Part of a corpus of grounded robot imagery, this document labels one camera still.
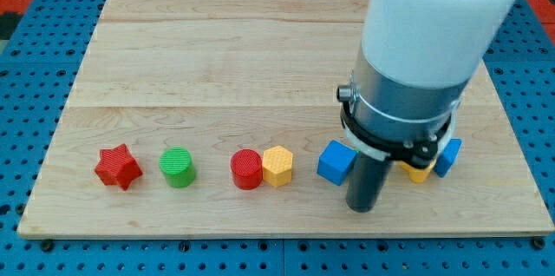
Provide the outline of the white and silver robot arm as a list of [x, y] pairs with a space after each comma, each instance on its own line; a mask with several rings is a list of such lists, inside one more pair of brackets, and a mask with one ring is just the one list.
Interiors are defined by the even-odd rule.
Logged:
[[437, 157], [514, 1], [369, 0], [356, 64], [337, 90], [357, 168], [424, 168]]

